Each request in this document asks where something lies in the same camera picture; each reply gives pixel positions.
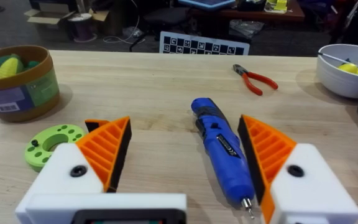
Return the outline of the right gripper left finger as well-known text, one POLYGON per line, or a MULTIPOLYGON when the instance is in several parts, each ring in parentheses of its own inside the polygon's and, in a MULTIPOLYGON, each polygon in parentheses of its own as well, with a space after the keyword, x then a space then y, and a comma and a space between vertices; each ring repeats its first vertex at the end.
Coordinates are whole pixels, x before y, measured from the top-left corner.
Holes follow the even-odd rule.
POLYGON ((88 133, 60 144, 18 204, 16 215, 38 194, 114 193, 124 167, 132 131, 128 116, 114 121, 88 119, 88 133))

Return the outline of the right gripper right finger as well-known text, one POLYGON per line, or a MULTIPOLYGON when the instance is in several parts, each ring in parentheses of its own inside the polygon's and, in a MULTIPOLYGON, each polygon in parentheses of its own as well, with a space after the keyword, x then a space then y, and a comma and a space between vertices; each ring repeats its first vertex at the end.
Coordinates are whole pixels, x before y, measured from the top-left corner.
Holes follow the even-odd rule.
POLYGON ((244 114, 237 130, 262 223, 358 221, 357 204, 314 145, 298 143, 244 114))

